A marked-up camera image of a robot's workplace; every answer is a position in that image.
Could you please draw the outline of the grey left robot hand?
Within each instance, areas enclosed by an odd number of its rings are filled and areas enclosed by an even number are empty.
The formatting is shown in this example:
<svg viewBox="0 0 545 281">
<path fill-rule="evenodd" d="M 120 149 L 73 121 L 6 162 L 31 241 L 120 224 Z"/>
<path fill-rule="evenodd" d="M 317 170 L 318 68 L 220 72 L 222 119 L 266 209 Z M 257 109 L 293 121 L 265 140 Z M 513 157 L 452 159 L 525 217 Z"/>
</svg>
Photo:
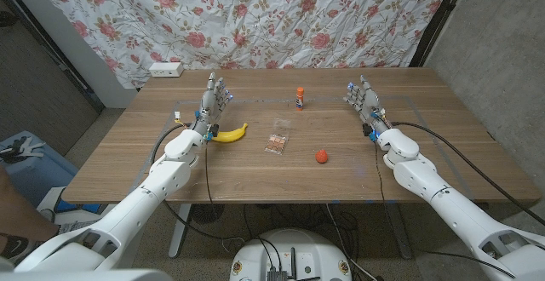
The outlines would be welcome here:
<svg viewBox="0 0 545 281">
<path fill-rule="evenodd" d="M 226 88 L 223 78 L 211 72 L 192 130 L 201 134 L 206 141 L 210 141 L 217 135 L 221 114 L 232 98 L 233 95 Z"/>
</svg>

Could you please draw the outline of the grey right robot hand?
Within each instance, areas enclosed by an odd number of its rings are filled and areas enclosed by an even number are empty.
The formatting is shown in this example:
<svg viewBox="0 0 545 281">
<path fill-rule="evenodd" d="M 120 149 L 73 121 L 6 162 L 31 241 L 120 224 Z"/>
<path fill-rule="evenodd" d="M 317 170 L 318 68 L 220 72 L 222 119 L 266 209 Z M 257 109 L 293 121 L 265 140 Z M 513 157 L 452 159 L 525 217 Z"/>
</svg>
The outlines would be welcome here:
<svg viewBox="0 0 545 281">
<path fill-rule="evenodd" d="M 343 100 L 359 115 L 364 135 L 372 141 L 376 141 L 380 134 L 392 128 L 386 119 L 386 110 L 364 75 L 360 76 L 359 84 L 347 85 L 347 93 Z"/>
</svg>

